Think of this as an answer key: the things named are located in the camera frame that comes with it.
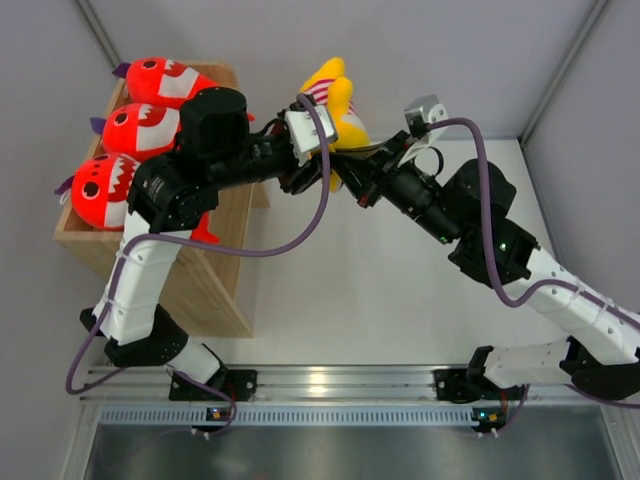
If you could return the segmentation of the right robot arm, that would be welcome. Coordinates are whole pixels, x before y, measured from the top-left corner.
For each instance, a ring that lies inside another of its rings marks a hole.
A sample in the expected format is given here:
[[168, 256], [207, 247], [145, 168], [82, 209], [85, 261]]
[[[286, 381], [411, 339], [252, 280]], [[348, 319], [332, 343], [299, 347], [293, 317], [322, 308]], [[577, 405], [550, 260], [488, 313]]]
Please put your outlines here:
[[639, 391], [639, 316], [596, 292], [562, 266], [536, 238], [507, 216], [516, 189], [486, 153], [477, 126], [469, 129], [475, 158], [445, 183], [412, 159], [406, 132], [374, 146], [339, 150], [331, 164], [363, 208], [385, 199], [441, 244], [468, 278], [494, 291], [507, 307], [528, 306], [564, 332], [548, 343], [475, 350], [460, 374], [465, 401], [526, 385], [561, 385], [597, 401]]

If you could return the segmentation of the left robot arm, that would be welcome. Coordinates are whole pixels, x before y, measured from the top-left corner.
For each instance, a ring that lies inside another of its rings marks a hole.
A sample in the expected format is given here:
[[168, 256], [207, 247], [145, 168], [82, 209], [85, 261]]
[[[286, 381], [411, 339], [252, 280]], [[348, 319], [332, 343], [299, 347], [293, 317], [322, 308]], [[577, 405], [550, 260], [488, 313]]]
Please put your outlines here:
[[[327, 106], [300, 93], [275, 119], [282, 132], [253, 133], [245, 96], [227, 87], [197, 93], [180, 107], [179, 120], [173, 148], [145, 161], [134, 175], [122, 240], [104, 294], [80, 314], [88, 330], [81, 348], [103, 336], [105, 353], [118, 371], [163, 366], [210, 400], [224, 396], [226, 365], [160, 304], [178, 253], [188, 246], [265, 258], [301, 245], [319, 225], [328, 203], [329, 145], [337, 130]], [[320, 203], [294, 240], [269, 250], [244, 250], [192, 239], [201, 218], [218, 207], [221, 191], [299, 173], [314, 152], [321, 155]]]

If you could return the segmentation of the red shark plush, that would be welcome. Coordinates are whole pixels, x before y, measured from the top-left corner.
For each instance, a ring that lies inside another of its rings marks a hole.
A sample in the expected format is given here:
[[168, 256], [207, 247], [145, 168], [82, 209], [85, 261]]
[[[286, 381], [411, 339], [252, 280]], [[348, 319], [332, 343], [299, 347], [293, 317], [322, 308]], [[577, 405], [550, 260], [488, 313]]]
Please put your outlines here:
[[217, 87], [218, 83], [184, 63], [148, 57], [122, 62], [112, 74], [123, 78], [135, 103], [179, 109], [200, 90]]
[[55, 193], [66, 193], [79, 217], [94, 228], [120, 231], [136, 213], [154, 234], [188, 231], [190, 238], [217, 244], [209, 231], [209, 212], [219, 190], [204, 167], [189, 155], [163, 153], [139, 161], [124, 153], [87, 159]]
[[107, 153], [124, 153], [139, 161], [171, 150], [180, 129], [179, 111], [147, 103], [130, 103], [107, 118], [91, 117], [92, 131]]

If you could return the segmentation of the yellow bear plush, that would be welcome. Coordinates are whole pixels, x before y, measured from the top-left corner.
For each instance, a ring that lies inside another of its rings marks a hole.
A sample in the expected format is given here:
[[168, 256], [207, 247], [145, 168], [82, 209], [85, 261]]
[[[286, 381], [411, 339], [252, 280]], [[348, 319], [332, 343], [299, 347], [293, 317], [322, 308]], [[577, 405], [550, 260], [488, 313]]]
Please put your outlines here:
[[342, 57], [332, 57], [319, 67], [300, 87], [300, 93], [311, 95], [331, 115], [338, 139], [332, 142], [332, 154], [345, 155], [346, 150], [371, 145], [367, 129], [353, 103], [354, 85], [347, 77]]

